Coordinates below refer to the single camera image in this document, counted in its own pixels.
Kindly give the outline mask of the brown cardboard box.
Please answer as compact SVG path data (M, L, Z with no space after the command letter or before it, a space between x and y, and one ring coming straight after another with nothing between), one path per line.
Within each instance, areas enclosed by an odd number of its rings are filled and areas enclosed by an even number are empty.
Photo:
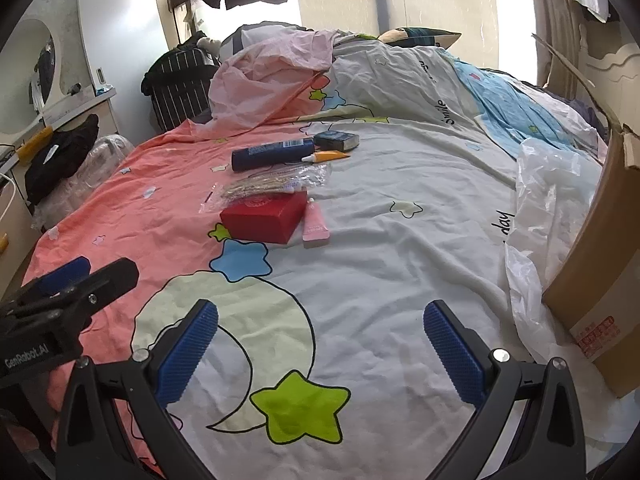
M585 87L610 126L596 194L542 300L621 398L639 387L639 136L561 52L536 41Z

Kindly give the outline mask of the oval mirror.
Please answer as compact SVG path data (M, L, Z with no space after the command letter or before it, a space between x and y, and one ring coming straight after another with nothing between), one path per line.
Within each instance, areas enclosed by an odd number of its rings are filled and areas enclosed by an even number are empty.
M1 134L17 136L63 97L58 40L38 18L21 20L1 50Z

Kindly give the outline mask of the black striped suitcase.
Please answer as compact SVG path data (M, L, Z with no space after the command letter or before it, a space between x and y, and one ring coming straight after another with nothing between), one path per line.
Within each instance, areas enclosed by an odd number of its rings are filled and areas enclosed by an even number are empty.
M187 119L210 116L208 90L218 67L218 61L195 44L179 44L154 62L140 89L151 99L161 132Z

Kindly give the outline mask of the black clothing pile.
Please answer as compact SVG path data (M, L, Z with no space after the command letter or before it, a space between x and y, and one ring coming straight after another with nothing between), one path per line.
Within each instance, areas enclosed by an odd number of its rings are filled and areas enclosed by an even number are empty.
M32 160L25 174L29 203L36 206L84 163L99 133L99 116L90 114L76 128L55 131L50 142Z

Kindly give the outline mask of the clear plastic bag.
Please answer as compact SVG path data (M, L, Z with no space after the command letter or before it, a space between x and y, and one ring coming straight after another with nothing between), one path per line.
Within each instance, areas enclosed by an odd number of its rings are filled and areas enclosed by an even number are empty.
M134 146L120 134L99 136L79 169L35 206L32 228L51 229L77 210L116 172L133 149Z

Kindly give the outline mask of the light blue quilt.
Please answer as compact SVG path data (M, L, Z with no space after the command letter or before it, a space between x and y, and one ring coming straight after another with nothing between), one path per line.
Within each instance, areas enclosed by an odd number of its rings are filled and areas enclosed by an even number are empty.
M527 139L542 141L558 150L568 151L572 147L570 137L548 110L515 89L510 82L455 58L445 50L439 53L471 93L480 124L488 136L513 159L518 157L521 144Z

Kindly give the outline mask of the white dressing table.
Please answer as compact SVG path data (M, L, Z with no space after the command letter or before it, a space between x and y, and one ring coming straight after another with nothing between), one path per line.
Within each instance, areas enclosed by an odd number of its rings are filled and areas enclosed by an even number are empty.
M32 0L17 24L26 18L45 22L58 40L62 51L63 97L25 132L17 136L1 135L1 291L4 294L21 283L32 251L44 231L32 228L35 206L27 199L25 174L35 154L49 143L49 133L72 130L90 114L99 116L100 133L104 136L117 131L110 97L94 90L89 79L80 40L78 0Z

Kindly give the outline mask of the blue tissue pack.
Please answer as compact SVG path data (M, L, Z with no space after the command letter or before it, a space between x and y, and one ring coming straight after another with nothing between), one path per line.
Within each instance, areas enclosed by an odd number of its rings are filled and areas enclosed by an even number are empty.
M355 133L326 130L314 135L314 145L321 151L347 153L358 148L359 144L359 136Z

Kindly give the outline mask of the red square gift box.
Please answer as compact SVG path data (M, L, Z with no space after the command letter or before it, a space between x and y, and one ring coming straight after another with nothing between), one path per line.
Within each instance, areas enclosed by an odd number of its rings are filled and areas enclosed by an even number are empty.
M232 238L286 244L303 219L307 192L252 195L224 208L220 220Z

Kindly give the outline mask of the pink cream tube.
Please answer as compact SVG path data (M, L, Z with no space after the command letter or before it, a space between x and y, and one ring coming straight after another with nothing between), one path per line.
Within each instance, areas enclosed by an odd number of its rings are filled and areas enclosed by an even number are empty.
M310 198L307 200L303 218L304 245L308 247L325 245L330 237L330 230L326 225L320 204Z

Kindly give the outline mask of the cartoon star bed sheet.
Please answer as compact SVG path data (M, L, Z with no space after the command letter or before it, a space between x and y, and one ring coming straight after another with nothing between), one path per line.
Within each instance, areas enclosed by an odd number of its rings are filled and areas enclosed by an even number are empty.
M137 286L81 335L96 362L148 348L199 299L219 327L169 413L218 479L423 479L472 410L422 327L449 304L484 341L526 356L504 263L516 159L435 48L342 38L329 70L270 122L207 139L192 124L138 146L40 237L27 270L126 257ZM510 82L561 124L577 152L597 130L558 99ZM324 130L358 134L311 191L330 240L236 240L200 213L234 177L231 153Z

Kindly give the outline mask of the beige curtain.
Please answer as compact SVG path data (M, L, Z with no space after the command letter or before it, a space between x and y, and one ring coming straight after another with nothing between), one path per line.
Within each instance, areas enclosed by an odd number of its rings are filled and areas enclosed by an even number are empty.
M533 0L536 35L577 65L578 25L570 0ZM578 81L545 46L536 42L537 84L562 98L574 99Z

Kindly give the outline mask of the cotton swab plastic bag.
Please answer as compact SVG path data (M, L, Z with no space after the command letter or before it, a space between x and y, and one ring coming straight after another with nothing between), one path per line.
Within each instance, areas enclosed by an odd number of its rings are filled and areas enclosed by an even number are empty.
M201 203L200 213L224 209L244 198L293 194L318 188L329 181L329 162L277 166L228 183L216 183Z

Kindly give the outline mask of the orange sunscreen tube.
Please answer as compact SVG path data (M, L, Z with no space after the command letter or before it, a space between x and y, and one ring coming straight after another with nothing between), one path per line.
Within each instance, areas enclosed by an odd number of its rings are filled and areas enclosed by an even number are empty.
M310 155L304 156L302 162L307 164L321 164L322 162L330 162L331 160L340 160L349 158L349 154L341 151L316 151Z

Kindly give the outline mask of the dark blue bottle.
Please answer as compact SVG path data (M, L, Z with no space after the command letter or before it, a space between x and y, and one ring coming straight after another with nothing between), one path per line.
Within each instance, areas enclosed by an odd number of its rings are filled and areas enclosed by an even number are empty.
M300 162L312 154L314 140L309 138L254 145L232 152L231 169L234 172L242 172L288 162Z

